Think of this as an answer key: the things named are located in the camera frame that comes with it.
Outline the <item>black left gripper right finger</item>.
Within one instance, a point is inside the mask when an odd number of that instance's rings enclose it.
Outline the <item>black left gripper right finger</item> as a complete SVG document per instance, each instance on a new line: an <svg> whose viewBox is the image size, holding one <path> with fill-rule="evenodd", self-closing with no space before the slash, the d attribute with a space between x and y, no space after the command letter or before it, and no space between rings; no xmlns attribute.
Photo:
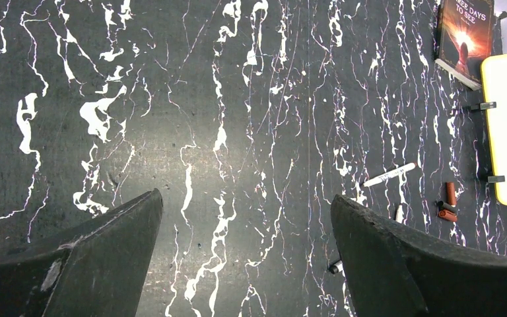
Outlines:
<svg viewBox="0 0 507 317"><path fill-rule="evenodd" d="M331 223L358 316L507 316L507 256L441 240L342 195Z"/></svg>

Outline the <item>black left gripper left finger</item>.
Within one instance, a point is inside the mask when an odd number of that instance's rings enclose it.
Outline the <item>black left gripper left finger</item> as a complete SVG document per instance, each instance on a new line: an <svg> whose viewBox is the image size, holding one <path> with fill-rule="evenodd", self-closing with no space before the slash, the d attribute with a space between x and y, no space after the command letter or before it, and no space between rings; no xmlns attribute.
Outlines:
<svg viewBox="0 0 507 317"><path fill-rule="evenodd" d="M0 316L134 316L162 219L151 190L0 256Z"/></svg>

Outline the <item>white marker red end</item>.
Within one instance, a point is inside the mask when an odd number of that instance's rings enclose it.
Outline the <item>white marker red end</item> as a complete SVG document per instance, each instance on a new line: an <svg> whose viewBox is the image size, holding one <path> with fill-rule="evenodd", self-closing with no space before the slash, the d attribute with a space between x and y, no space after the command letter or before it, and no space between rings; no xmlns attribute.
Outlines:
<svg viewBox="0 0 507 317"><path fill-rule="evenodd" d="M395 221L403 224L404 220L405 220L405 212L403 210L403 205L399 205L395 213Z"/></svg>

